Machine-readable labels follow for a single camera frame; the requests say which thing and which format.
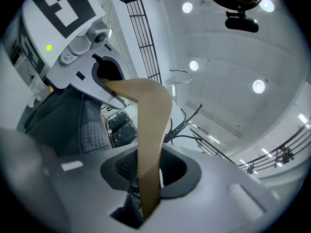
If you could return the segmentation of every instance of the wire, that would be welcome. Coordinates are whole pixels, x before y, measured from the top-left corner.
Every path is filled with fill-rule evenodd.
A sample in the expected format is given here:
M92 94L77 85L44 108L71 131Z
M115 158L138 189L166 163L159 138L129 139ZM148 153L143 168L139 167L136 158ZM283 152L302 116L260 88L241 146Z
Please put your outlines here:
M26 61L27 68L28 68L28 74L29 74L29 76L31 77L31 79L33 80L33 79L35 78L35 76L30 74L30 72L29 72L28 60L27 60L26 58L25 58L25 61Z
M191 138L191 139L195 139L195 140L199 140L199 141L202 141L202 140L203 140L203 139L200 138L200 137L194 137L194 136L189 136L189 135L184 135L184 134L182 134L182 135L177 135L177 136L175 136L175 137L171 140L171 143L173 144L173 140L174 140L175 138L178 138L178 137L186 137L186 138Z
M170 128L169 133L172 131L172 128L173 128L173 120L172 120L172 118L171 118L171 128Z

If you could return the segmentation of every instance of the metal rod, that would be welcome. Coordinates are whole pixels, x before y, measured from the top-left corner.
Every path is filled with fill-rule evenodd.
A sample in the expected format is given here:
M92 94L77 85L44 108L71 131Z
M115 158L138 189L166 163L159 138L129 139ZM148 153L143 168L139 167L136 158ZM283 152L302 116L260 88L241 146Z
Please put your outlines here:
M287 143L289 143L291 140L293 140L297 135L299 135L299 133L301 133L303 130L304 130L304 127L301 127L294 135L292 135L292 136L291 136L288 140L286 140L283 144L279 145L277 148L275 148L274 150L272 150L272 151L270 152L270 154L273 153L273 152L275 152L277 149L280 149L282 146L285 146ZM263 155L263 156L261 156L261 157L258 157L258 158L256 158L256 159L254 159L254 160L251 160L251 161L249 161L249 162L247 162L247 163L245 163L245 164L250 164L250 163L252 163L252 162L254 162L254 161L260 160L260 159L265 158L265 157L266 157L266 156Z
M179 82L173 82L173 83L170 83L168 84L165 88L167 87L170 87L171 85L173 84L178 84L178 83L189 83L191 81L191 74L185 70L179 70L179 69L175 69L175 70L172 70L170 69L171 72L184 72L184 73L187 73L189 76L190 76L190 79L188 79L187 81L179 81Z
M141 7L142 7L142 10L144 12L144 14L146 15L146 11L145 11L145 7L143 5L143 2L142 0L140 0L140 3L141 3ZM151 30L150 30L150 26L149 26L149 21L148 21L148 17L146 17L146 23L147 23L147 27L148 27L148 30L149 30L149 34L150 34L150 40L151 40L151 43L153 45L153 49L154 49L154 52L155 52L155 62L156 62L156 66L157 66L157 71L159 73L159 78L160 78L160 83L162 83L162 79L161 79L161 75L160 75L160 68L159 68L159 63L157 61L157 56L156 56L156 49L155 49L155 44L154 44L154 39L152 37L152 33L151 33Z
M183 120L183 123L184 123L186 121L186 119L187 119L187 115L186 115L186 113L184 112L183 109L181 109L181 112L184 114L184 120Z
M297 153L295 153L294 155L297 155L298 153L300 153L303 149L305 149L305 148L306 148L308 145L310 145L310 144L311 144L311 141L310 141L306 146L304 146L301 150L299 150ZM256 170L256 171L261 171L261 170L267 169L267 168L272 167L272 166L275 166L275 164L272 164L272 165L270 165L270 166L266 166L266 167L261 168L261 169L258 169L258 170Z
M189 135L181 134L181 135L175 136L175 137L171 140L171 143L173 144L173 140L174 140L175 138L178 138L178 137L186 137L186 138L191 138L191 139L199 140L199 141L200 141L200 139L201 139L201 138L198 138L198 137L194 137L194 136L189 136Z
M129 7L131 7L132 13L134 14L134 10L133 10L133 7L132 7L132 4L131 4L131 3L127 4L128 14L131 14L131 13L130 13L130 9L129 9ZM138 25L137 25L137 22L136 22L135 18L134 18L134 21L135 21L136 28L137 28L137 31L138 31L138 34L139 34L139 38L141 39L141 37L140 37L140 33L139 33L139 30L138 30ZM132 19L131 19L131 22L132 22L132 26L133 26L133 29L134 29L134 33L135 33L135 36L136 36L136 39L137 39L137 42L138 42L138 46L139 46L138 35L137 35L136 30L135 30L135 26L134 26L134 23L133 23L133 20L132 20ZM141 56L142 56L142 60L143 60L144 65L145 65L146 72L148 73L148 70L147 70L147 65L146 65L146 63L145 63L145 59L144 59L144 57L143 57L142 50L140 50L140 54L141 54Z
M200 149L202 149L202 148L200 148ZM205 150L207 150L211 155L213 155L214 156L214 154L213 153L211 153L208 149L205 149Z
M155 75L152 75L150 77L148 77L148 79L153 78L154 76L159 75L158 73L156 73Z
M196 116L199 113L199 110L202 108L202 104L200 104L199 108L192 114L192 116L190 116L186 121L182 122L181 124L179 124L174 130L172 130L170 133L168 133L165 137L164 137L164 143L168 143L171 139L174 138L174 136L178 135L179 132L181 132L189 123L189 121Z
M201 142L200 144L204 144L208 149L210 149L211 151L213 151L215 154L218 152L218 150L213 150L210 146L208 146L206 143L204 143L204 142Z
M308 133L309 131L306 131L301 137L299 137L297 140L295 140L292 144L290 144L289 146L287 146L288 148L291 147L292 145L294 145L297 141L299 141L302 137L305 136L306 133Z
M151 47L151 46L153 46L153 45L142 46L142 47L139 47L139 48L141 49L141 48L147 48L147 47Z
M135 2L134 2L134 8L135 8L136 14L138 14L138 11L137 11ZM142 37L143 37L143 39L144 39L144 42L143 42L143 41L142 41L142 38L141 38L141 35L140 35L140 32L138 31L139 36L140 36L140 40L141 40L141 44L142 44L142 46L143 46L144 44L145 44L145 45L147 44L147 41L146 41L145 34L144 34L144 32L143 32L142 25L141 25L141 21L140 21L139 18L138 18L138 21L139 21L139 26L140 26L140 29L141 29L141 34L142 34ZM149 62L148 62L148 59L147 59L147 54L146 54L146 49L145 49L145 48L144 48L144 52L145 52L145 55L146 55L146 61L147 61L147 63L148 63L148 69L149 69L149 71L150 71L150 66L149 66ZM150 65L151 65L151 70L152 70L152 73L150 72L150 75L151 75L151 74L154 75L155 73L154 73L154 70L153 70L153 68L152 68L152 63L151 63L151 58L150 58L149 52L148 52L148 57L149 57L149 61L150 61Z
M208 141L206 141L201 135L199 135L197 132L195 132L194 130L190 129L193 133L195 133L196 135L198 135L199 137L201 137L203 139L204 143L207 143L208 145L212 146L214 149L216 149L225 159L227 159L228 161L234 163L229 157L227 157L225 154L223 154L220 150L218 150L216 147L214 147L213 145L211 145Z
M136 1L136 2L134 2L134 4L137 5L137 7L139 9L139 13L141 14L139 2ZM141 28L141 31L142 31L142 35L143 35L143 38L144 38L144 41L145 41L145 45L146 46L150 45L150 41L149 41L149 37L147 35L147 30L146 30L146 26L145 26L145 23L144 23L144 19L143 18L141 19L142 23L141 23L140 19L138 19L138 20L139 20L139 25L140 25L140 28ZM154 74L156 74L156 71L155 71L155 68L154 68L155 62L153 60L153 56L152 56L152 61L151 61L151 57L150 57L150 53L149 53L149 49L148 48L147 48L147 52L148 52L148 58L149 58L149 62L148 62L148 60L147 60L147 62L148 62L148 64L150 63L152 74L154 75Z
M311 135L309 135L305 140L303 140L300 144L298 144L295 148L293 148L290 152L292 152L293 150L295 150L296 148L298 148L301 144L303 144L309 137L310 137ZM271 161L269 161L269 162L267 162L267 163L265 163L265 164L261 164L261 165L259 165L259 166L255 166L255 167L260 167L260 166L264 166L264 165L266 165L266 164L268 164L268 163L271 163L271 162L273 162L273 161L275 161L276 163L277 163L277 159L278 158L281 158L281 157L283 157L285 154L282 154L282 155L280 155L279 157L277 156L277 150L276 150L276 155L275 155L275 160L271 160Z

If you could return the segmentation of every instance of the white wall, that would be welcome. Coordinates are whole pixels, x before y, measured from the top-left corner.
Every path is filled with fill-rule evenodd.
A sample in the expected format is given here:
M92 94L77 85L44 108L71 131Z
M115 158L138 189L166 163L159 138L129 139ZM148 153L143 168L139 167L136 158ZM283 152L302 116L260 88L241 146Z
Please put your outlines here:
M16 129L33 93L13 67L0 42L0 127Z
M249 162L253 159L256 159L264 153L262 152L262 148L265 148L267 151L272 151L280 144L285 142L288 138L294 135L299 127L303 126L303 123L298 118L299 114L302 113L305 117L309 118L311 116L311 86L305 82L305 85L302 91L299 94L298 99L296 100L294 106L290 109L289 113L282 119L282 121L262 140L258 143L254 144L254 146L248 148L245 151L242 151L236 155L231 156L228 155L236 164L241 164L240 159L245 162ZM305 138L304 136L297 143L295 143L292 147L297 146L301 143ZM303 143L298 149L294 150L294 153L305 146L310 140L308 139L305 143ZM299 154L295 155L295 159L282 167L277 168L267 168L261 171L258 171L259 178L265 178L269 176L282 175L285 171L289 171L294 169L296 166L302 165L311 157L311 145L301 151Z
M125 38L128 50L139 78L147 78L145 65L139 50L131 18L128 14L127 6L119 0L112 0L116 14Z
M167 31L169 33L170 41L172 42L172 57L174 58L175 69L188 69L188 51L187 51L187 40L182 37L185 32L183 30L180 14L182 10L176 6L177 0L160 0L163 7L171 8L170 14L164 9L164 16L168 21ZM185 74L175 73L176 78L185 80ZM178 84L176 85L177 104L181 108L184 108L187 102L187 85Z
M307 82L309 83L309 85L311 85L311 68L310 68L310 71L309 71L309 75L307 77Z
M175 69L172 44L169 37L168 21L164 14L164 6L158 0L143 0L146 15L149 21L151 34L154 40L163 85L173 76L170 69Z

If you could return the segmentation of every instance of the gray surface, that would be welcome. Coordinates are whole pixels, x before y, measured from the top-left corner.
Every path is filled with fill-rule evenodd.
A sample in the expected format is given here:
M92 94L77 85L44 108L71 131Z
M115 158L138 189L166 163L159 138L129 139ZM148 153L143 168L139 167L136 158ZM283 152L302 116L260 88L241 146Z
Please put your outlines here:
M41 101L38 102L37 100L35 100L33 109L30 109L28 106L25 107L25 110L24 110L23 114L21 115L20 120L17 124L17 131L18 132L21 132L21 133L25 132L25 122L30 117L30 115L36 110L36 108L39 106L39 104L41 104L47 98L47 96L49 94L50 94L49 88L41 91L40 92Z
M196 161L202 170L201 180L186 196L161 200L151 217L134 230L110 216L123 206L127 192L113 190L100 168L107 159L137 145L58 159L52 149L38 149L39 145L25 135L1 132L1 137L0 160L12 190L37 219L53 228L70 227L74 233L252 233L264 230L279 213L270 191L234 164L163 144L163 148ZM60 164L72 161L83 166L64 172ZM235 183L264 209L265 214L257 221L248 220L230 198L228 187Z
M37 73L35 69L33 68L33 66L28 61L26 61L26 59L20 63L20 65L17 68L17 72L20 75L20 77L23 79L23 81L26 83L27 86L30 86L32 82L32 78L30 75L35 75Z
M100 57L111 58L112 61L120 66L120 71L124 75L124 78L129 78L126 76L127 67L123 57L110 44L106 44L112 49L112 51L109 51L105 46L101 46L92 51L88 51L71 65L66 67L57 61L51 71L47 74L48 80L58 89L65 89L70 85L89 97L109 105L111 108L124 109L124 104L117 100L115 96L110 95L110 93L104 90L103 87L96 83L92 76L92 69L96 63L96 60L92 55L97 54ZM83 80L76 76L78 71L85 76Z
M310 71L309 71L309 75L307 77L307 82L309 85L311 85L311 68L310 68Z
M62 163L77 160L83 163L83 167L58 176L61 180L66 178L72 184L71 187L67 185L67 190L63 188L64 181L55 183L58 193L62 194L61 200L71 216L74 232L133 232L133 229L109 216L122 205L126 192L113 190L103 181L99 170L108 158L134 147L136 146L128 145L61 159ZM139 232L188 233L195 229L197 233L232 231L251 233L264 230L275 219L271 217L271 213L277 209L277 201L271 192L234 164L183 147L167 144L163 144L163 147L176 150L195 160L200 165L202 177L198 185L186 196L162 200L148 221L139 228ZM250 221L230 197L227 188L234 183L241 184L264 209L265 214L257 221ZM69 204L67 194L71 195L71 200L75 197L74 200L79 202Z

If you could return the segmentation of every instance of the white panel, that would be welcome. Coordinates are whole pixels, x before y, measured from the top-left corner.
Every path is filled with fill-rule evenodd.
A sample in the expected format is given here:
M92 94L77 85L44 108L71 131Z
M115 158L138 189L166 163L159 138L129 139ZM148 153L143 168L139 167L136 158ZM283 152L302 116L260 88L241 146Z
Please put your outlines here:
M66 39L43 15L33 0L25 0L23 3L22 13L25 21L25 27L39 55L42 56L44 62L50 67L53 66L56 59L68 43L72 41L73 38L86 27L86 25L90 25L92 22L104 15L104 11L96 0L88 0L88 2L95 13L95 16L76 29ZM59 16L64 25L68 25L70 22L75 20L76 15L66 0L61 0L59 3L64 9L56 12L56 14ZM70 9L72 10L71 16L66 16L65 11ZM51 51L46 51L47 45L52 46Z
M0 127L16 129L33 93L14 69L0 42Z
M121 30L123 32L128 50L131 54L136 73L140 78L147 78L147 72L141 53L139 51L139 46L137 43L134 29L132 27L132 22L128 14L126 4L121 2L120 0L112 0L112 3L116 10L118 20L121 25Z
M174 69L175 63L164 7L158 0L143 0L143 4L154 40L162 82L165 83L166 80L173 76L170 69Z

